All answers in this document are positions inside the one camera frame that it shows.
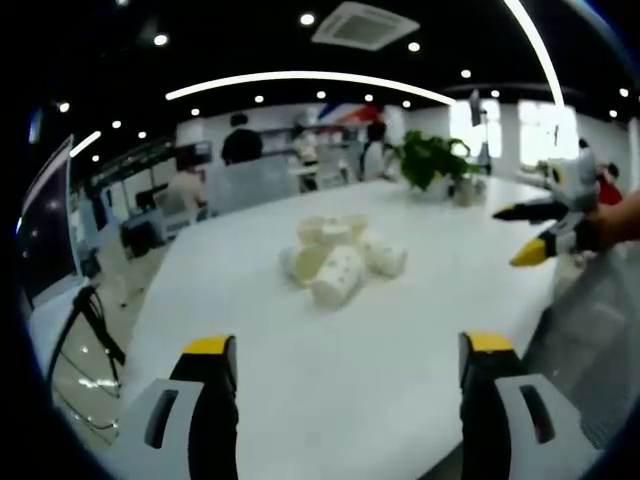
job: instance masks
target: curved light strip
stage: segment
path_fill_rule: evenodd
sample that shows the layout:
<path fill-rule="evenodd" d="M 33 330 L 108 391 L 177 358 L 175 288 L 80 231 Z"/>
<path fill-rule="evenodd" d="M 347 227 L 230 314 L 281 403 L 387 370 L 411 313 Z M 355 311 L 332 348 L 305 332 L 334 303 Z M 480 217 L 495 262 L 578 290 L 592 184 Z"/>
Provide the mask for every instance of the curved light strip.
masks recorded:
<path fill-rule="evenodd" d="M 374 85 L 376 87 L 391 88 L 405 93 L 418 95 L 419 97 L 435 100 L 445 105 L 453 105 L 456 101 L 453 98 L 439 93 L 425 90 L 424 88 L 414 87 L 406 83 L 394 82 L 393 80 L 385 80 L 383 78 L 369 77 L 367 75 L 354 75 L 352 73 L 339 72 L 311 72 L 311 71 L 290 71 L 290 72 L 264 72 L 251 73 L 248 75 L 238 75 L 235 77 L 220 78 L 218 80 L 210 80 L 204 83 L 191 85 L 190 87 L 181 88 L 165 95 L 167 100 L 175 100 L 176 98 L 191 95 L 192 93 L 210 90 L 212 88 L 226 87 L 229 85 L 239 85 L 241 83 L 263 82 L 265 80 L 338 80 L 342 82 L 364 83 L 366 85 Z"/>
<path fill-rule="evenodd" d="M 84 150 L 85 148 L 87 148 L 89 145 L 91 145 L 93 142 L 95 142 L 97 139 L 100 138 L 100 135 L 102 135 L 102 133 L 100 133 L 99 131 L 95 131 L 93 132 L 91 135 L 89 135 L 87 138 L 85 138 L 84 140 L 82 140 L 78 145 L 76 145 L 75 147 L 73 147 L 71 149 L 71 151 L 69 152 L 69 156 L 71 158 L 75 157 L 77 154 L 79 154 L 82 150 Z"/>
<path fill-rule="evenodd" d="M 547 52 L 547 47 L 544 46 L 542 37 L 536 29 L 536 26 L 533 24 L 533 20 L 531 20 L 531 17 L 520 3 L 520 0 L 502 1 L 509 10 L 511 10 L 513 16 L 516 17 L 516 20 L 529 39 L 529 43 L 531 43 L 531 46 L 535 50 L 536 55 L 538 56 L 538 61 L 540 62 L 542 70 L 544 70 L 544 74 L 547 77 L 547 82 L 549 82 L 553 101 L 557 107 L 564 107 L 564 97 L 562 96 L 562 89 L 560 88 L 558 75 L 556 75 L 556 70 L 553 68 L 553 63 L 551 62 L 549 52 Z"/>

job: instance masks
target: ceiling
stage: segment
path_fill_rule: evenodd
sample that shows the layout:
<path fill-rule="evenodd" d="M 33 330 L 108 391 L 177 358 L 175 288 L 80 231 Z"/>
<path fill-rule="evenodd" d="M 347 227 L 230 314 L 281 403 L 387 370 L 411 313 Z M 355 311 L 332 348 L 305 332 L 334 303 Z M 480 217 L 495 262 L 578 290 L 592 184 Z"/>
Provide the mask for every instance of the ceiling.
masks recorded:
<path fill-rule="evenodd" d="M 374 93 L 381 103 L 400 104 L 408 98 L 412 108 L 435 105 L 389 89 L 309 80 L 223 87 L 171 102 L 164 98 L 194 83 L 255 72 L 356 73 L 454 98 L 466 98 L 480 87 L 485 94 L 500 89 L 503 102 L 551 100 L 534 50 L 502 0 L 369 0 L 366 3 L 420 24 L 414 33 L 377 52 L 310 41 L 340 1 L 79 3 L 46 2 L 37 17 L 30 18 L 30 83 L 34 105 L 43 109 L 41 152 L 51 151 L 70 133 L 84 138 L 101 130 L 103 137 L 85 155 L 110 158 L 139 145 L 138 131 L 146 131 L 147 138 L 173 131 L 177 122 L 190 118 L 193 107 L 202 115 L 250 108 L 258 94 L 265 98 L 262 105 L 314 101 L 318 90 L 327 92 L 325 101 L 361 101 L 365 93 Z M 580 0 L 522 3 L 547 45 L 567 103 L 601 118 L 616 109 L 619 121 L 638 113 L 640 85 L 634 85 L 628 67 L 570 5 Z M 631 3 L 591 2 L 637 65 L 640 34 Z M 307 12 L 315 15 L 314 26 L 299 23 Z M 169 36 L 167 45 L 154 45 L 157 33 Z M 421 44 L 418 53 L 407 50 L 410 41 Z M 470 79 L 460 76 L 463 69 L 472 72 Z M 631 91 L 629 98 L 620 96 L 621 87 Z M 67 113 L 57 111 L 60 101 L 70 103 Z M 122 128 L 113 130 L 116 119 Z M 95 168 L 91 163 L 87 168 Z"/>

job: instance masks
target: air conditioning vent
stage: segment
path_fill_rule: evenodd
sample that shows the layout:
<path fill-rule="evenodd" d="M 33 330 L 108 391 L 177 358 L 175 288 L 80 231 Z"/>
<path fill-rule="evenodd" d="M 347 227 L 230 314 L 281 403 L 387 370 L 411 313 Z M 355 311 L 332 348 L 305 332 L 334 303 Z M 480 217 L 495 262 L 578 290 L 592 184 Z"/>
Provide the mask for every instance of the air conditioning vent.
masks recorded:
<path fill-rule="evenodd" d="M 413 20 L 386 10 L 345 2 L 325 18 L 311 41 L 375 51 L 419 26 Z"/>

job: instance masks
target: floor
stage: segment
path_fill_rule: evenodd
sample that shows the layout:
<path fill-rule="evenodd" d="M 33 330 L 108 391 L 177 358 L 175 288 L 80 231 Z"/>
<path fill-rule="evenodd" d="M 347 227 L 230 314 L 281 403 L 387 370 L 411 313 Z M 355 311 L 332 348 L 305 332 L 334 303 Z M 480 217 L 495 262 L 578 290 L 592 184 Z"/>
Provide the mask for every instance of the floor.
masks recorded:
<path fill-rule="evenodd" d="M 121 308 L 113 295 L 109 279 L 100 275 L 95 279 L 105 309 L 109 332 L 126 352 L 133 327 L 154 275 L 160 268 L 169 247 L 151 250 L 141 258 L 133 259 L 135 269 L 145 290 L 134 295 L 125 308 Z M 560 292 L 579 275 L 580 270 L 569 259 L 562 259 L 556 277 L 556 290 Z M 116 367 L 120 376 L 122 371 Z M 62 349 L 62 356 L 54 371 L 54 399 L 83 440 L 94 451 L 109 446 L 117 435 L 118 382 L 102 347 L 88 325 L 77 321 Z M 461 448 L 454 450 L 440 465 L 420 480 L 448 480 L 460 478 Z"/>

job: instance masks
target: green plant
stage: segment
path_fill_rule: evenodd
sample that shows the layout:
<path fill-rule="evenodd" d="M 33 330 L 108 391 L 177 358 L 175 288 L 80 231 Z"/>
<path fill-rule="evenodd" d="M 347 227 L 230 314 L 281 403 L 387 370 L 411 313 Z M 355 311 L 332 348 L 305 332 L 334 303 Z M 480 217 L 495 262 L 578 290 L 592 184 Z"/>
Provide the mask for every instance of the green plant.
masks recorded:
<path fill-rule="evenodd" d="M 469 153 L 469 147 L 459 138 L 423 137 L 422 132 L 411 130 L 405 134 L 404 144 L 394 151 L 409 184 L 424 191 L 434 178 L 449 175 L 457 181 L 476 170 L 475 165 L 451 152 L 456 145 L 462 145 Z"/>

